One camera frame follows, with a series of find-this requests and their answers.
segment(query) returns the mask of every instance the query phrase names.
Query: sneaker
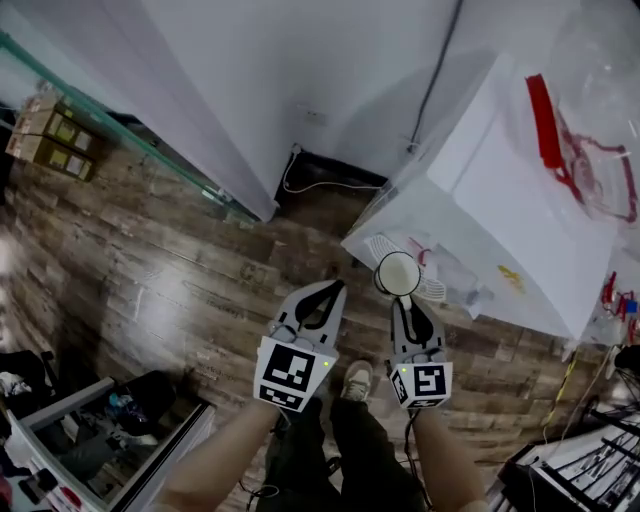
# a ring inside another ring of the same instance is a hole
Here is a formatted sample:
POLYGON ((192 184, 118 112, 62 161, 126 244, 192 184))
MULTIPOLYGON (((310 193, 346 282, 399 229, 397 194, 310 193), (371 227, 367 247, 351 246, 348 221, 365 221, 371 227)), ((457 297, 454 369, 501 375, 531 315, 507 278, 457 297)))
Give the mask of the sneaker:
POLYGON ((364 360, 351 363, 344 376, 344 386, 340 398, 354 402, 364 402, 371 391, 373 367, 364 360))

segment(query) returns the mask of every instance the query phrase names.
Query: black pants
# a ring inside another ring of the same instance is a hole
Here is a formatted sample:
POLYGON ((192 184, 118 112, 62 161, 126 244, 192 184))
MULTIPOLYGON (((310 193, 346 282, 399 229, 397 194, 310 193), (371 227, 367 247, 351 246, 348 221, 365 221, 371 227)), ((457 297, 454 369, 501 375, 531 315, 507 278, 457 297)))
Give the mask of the black pants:
POLYGON ((363 402, 336 398, 333 433, 342 456, 342 495, 328 480, 320 426, 322 402, 312 398, 282 439, 267 451, 267 481, 280 489, 257 512, 402 510, 423 512, 418 484, 395 458, 387 432, 363 402))

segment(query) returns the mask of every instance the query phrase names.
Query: white cup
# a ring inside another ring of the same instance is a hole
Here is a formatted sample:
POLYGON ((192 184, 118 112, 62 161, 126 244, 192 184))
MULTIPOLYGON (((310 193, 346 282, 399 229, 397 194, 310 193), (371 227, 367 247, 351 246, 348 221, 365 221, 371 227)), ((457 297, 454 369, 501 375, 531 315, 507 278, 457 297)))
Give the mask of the white cup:
POLYGON ((398 297, 404 309, 409 310, 410 295, 420 284, 420 266, 406 252, 391 252, 373 273, 373 283, 385 295, 398 297))

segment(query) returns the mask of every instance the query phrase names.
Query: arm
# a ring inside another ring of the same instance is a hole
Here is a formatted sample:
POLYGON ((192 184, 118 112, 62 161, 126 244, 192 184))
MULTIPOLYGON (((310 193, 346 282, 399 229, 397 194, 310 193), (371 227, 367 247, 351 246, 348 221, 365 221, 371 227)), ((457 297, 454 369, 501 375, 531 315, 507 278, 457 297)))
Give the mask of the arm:
POLYGON ((156 503, 179 512, 212 512, 227 497, 275 425, 280 411, 252 400, 171 471, 156 503))
POLYGON ((422 409, 413 432, 422 476, 438 512, 458 512, 469 503, 486 500, 478 468, 437 410, 422 409))

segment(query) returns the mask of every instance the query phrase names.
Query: white fan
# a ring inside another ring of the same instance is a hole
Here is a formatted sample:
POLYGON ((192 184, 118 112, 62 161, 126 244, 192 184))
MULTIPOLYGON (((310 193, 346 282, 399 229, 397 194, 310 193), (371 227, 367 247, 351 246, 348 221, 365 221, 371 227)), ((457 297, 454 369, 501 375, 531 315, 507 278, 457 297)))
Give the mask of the white fan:
MULTIPOLYGON (((365 243, 367 244, 367 247, 369 247, 376 263, 380 263, 382 258, 389 253, 406 252, 400 249, 400 247, 394 244, 386 236, 380 234, 367 238, 365 243)), ((425 300, 443 302, 447 296, 447 288, 437 279, 429 279, 425 277, 424 272, 422 272, 420 284, 413 294, 425 300)))

